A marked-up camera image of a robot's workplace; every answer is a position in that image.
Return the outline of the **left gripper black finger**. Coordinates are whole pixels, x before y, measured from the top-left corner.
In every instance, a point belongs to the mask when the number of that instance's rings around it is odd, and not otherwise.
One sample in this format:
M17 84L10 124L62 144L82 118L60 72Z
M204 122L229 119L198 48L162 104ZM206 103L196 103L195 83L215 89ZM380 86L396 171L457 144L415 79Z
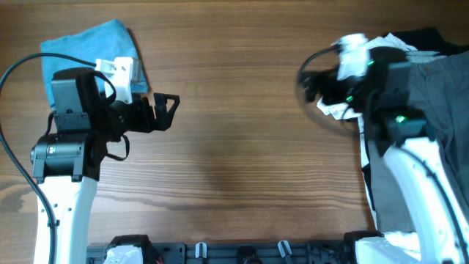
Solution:
M155 107L155 124L156 131L166 131L171 127L173 120L173 108L167 109L166 106Z
M169 101L172 102L171 107L169 110L176 110L180 104L180 96L179 95L171 95L171 94L164 94L164 93L154 93L153 94L154 101L155 101L155 109L157 110L168 110L167 104Z

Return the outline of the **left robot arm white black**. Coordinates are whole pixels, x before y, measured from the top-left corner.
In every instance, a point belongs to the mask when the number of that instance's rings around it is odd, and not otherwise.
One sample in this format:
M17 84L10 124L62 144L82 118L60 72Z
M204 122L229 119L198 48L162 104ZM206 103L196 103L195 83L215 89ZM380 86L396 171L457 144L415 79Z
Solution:
M154 104L138 94L123 98L110 83L100 92L96 80L107 81L90 67L54 73L51 90L55 109L48 124L56 133L41 136L31 151L32 176L46 205L39 205L34 261L85 263L89 218L109 142L130 144L126 133L151 133L171 127L180 97L154 95Z

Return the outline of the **grey shorts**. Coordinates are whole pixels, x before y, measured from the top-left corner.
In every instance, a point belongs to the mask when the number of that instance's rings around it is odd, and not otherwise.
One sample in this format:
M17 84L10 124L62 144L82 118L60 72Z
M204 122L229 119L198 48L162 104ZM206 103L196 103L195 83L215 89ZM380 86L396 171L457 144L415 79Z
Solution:
M424 111L435 129L446 176L468 217L468 52L412 65L409 103ZM373 141L371 166L375 225L381 232L413 232L402 192Z

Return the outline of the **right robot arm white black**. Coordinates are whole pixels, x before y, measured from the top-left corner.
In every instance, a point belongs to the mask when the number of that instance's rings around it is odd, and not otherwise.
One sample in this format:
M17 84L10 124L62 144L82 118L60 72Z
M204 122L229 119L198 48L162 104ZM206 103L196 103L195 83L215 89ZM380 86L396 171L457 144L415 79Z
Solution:
M351 263L468 262L468 220L444 171L435 129L409 104L410 70L397 48L350 51L343 45L312 54L298 70L306 102L320 93L363 115L364 136L397 181L416 230L419 258L380 232L347 233L344 253Z

